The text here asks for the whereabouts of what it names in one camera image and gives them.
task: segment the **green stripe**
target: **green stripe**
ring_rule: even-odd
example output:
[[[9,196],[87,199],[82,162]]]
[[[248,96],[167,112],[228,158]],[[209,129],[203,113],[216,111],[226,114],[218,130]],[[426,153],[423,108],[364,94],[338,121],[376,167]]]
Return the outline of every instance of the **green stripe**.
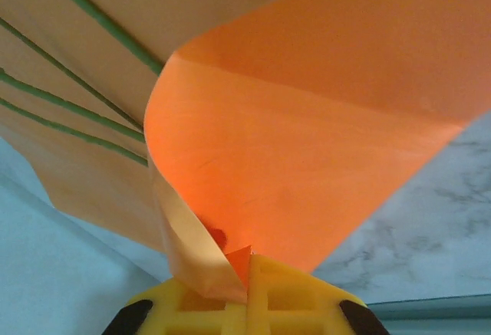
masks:
[[[74,130],[73,128],[70,128],[69,126],[64,126],[63,124],[52,122],[50,120],[47,120],[45,118],[42,118],[38,115],[35,115],[27,110],[21,109],[20,107],[15,106],[12,103],[9,103],[7,100],[0,98],[0,105],[7,107],[8,109],[15,111],[16,113],[22,115],[23,117],[27,117],[37,123],[42,124],[43,126],[47,126],[49,128],[52,128],[53,130],[60,131],[62,133],[70,134],[72,136],[75,136],[77,138],[80,138],[81,140],[84,140],[85,142],[88,143],[93,143],[98,146],[102,146],[106,149],[109,149],[111,151],[114,151],[116,153],[119,153],[122,156],[126,156],[129,159],[132,159],[133,161],[136,161],[137,163],[148,166],[147,159],[144,157],[137,155],[136,153],[129,151],[128,149],[125,149],[122,146],[117,145],[116,143],[112,143],[110,141],[103,140],[101,138],[91,136],[89,134],[86,134],[84,132],[81,132],[79,130]]]
[[[69,110],[73,113],[79,114],[85,118],[88,118],[89,120],[92,120],[96,123],[99,123],[103,126],[106,126],[108,128],[111,128],[112,130],[115,130],[125,136],[131,137],[134,140],[140,141],[140,142],[145,142],[145,137],[143,136],[142,133],[132,130],[131,128],[124,126],[122,124],[119,124],[118,122],[115,122],[109,118],[102,117],[101,115],[95,113],[94,111],[91,111],[89,109],[85,109],[84,107],[81,107],[75,103],[72,103],[71,101],[67,101],[62,99],[61,97],[58,97],[56,95],[50,94],[47,91],[41,90],[40,88],[31,86],[30,84],[26,84],[22,81],[19,81],[12,76],[8,75],[5,73],[3,68],[0,68],[0,80],[4,81],[5,83],[17,88],[18,90],[24,91],[30,95],[36,96],[38,98],[41,98],[43,100],[46,100],[54,105],[58,105],[59,107],[63,107],[66,110]]]
[[[132,37],[118,23],[111,19],[107,14],[97,7],[91,0],[72,0],[82,10],[95,19],[111,36],[118,40],[135,57],[147,65],[152,72],[159,74],[162,71],[163,63],[150,51],[148,51],[136,38]]]
[[[65,73],[69,78],[77,82],[79,85],[81,85],[85,90],[87,90],[90,94],[95,96],[97,99],[105,103],[109,108],[111,108],[114,112],[118,113],[120,116],[122,116],[125,120],[127,120],[130,124],[135,126],[138,130],[143,131],[143,127],[141,124],[135,120],[133,117],[131,117],[129,114],[127,114],[124,110],[120,109],[115,103],[111,102],[109,99],[107,99],[103,94],[99,93],[95,88],[93,88],[90,84],[82,80],[79,76],[77,76],[74,72],[72,72],[70,69],[66,68],[60,61],[56,60],[54,57],[52,57],[48,52],[44,51],[42,48],[36,45],[33,41],[31,41],[29,38],[26,38],[19,30],[11,26],[7,21],[5,21],[3,18],[0,18],[0,24],[2,25],[3,28],[5,28],[7,31],[9,31],[11,34],[13,34],[16,38],[22,40],[27,46],[29,46],[32,50],[36,51],[38,54],[40,54],[44,59],[49,61],[51,64],[53,64],[56,68],[58,68],[60,71]]]

